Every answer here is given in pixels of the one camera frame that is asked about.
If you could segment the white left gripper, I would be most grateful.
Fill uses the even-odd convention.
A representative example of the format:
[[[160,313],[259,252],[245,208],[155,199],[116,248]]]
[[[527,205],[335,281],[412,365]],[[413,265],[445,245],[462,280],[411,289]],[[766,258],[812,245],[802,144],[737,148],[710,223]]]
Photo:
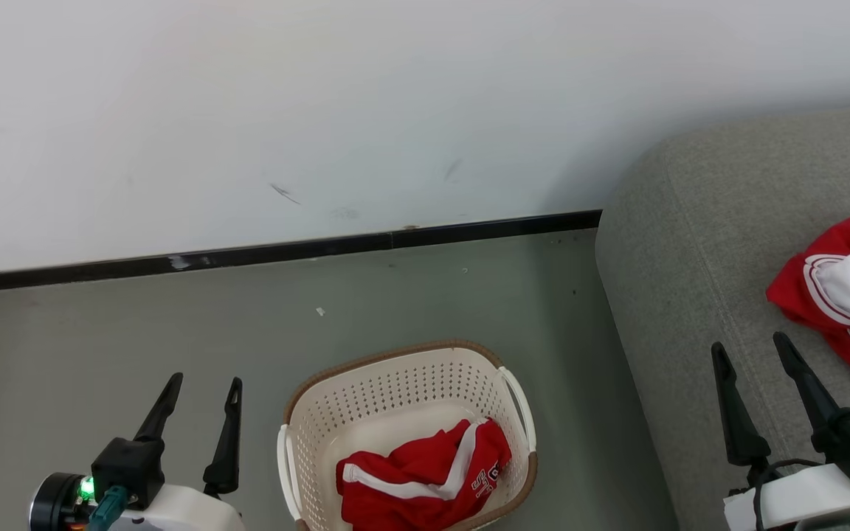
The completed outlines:
[[[178,403],[184,380],[173,373],[159,393],[133,440],[162,443],[163,431]],[[235,492],[239,487],[243,382],[232,379],[224,403],[225,420],[215,456],[203,474],[204,490],[166,484],[146,510],[126,510],[111,525],[112,530],[243,530],[240,513],[230,504],[211,496]]]

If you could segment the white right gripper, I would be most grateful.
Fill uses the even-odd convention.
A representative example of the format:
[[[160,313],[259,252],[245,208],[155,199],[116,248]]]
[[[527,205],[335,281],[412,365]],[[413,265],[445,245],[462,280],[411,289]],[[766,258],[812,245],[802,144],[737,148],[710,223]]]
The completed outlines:
[[[794,380],[810,424],[827,426],[839,412],[839,404],[786,333],[774,332],[773,343],[785,373]],[[766,467],[769,444],[753,424],[722,343],[711,345],[711,360],[728,462],[739,467]],[[753,507],[756,494],[758,491],[750,490],[723,500],[730,530],[756,530],[758,520],[764,530],[850,529],[850,479],[835,465],[803,468],[766,484],[759,498],[759,516]]]

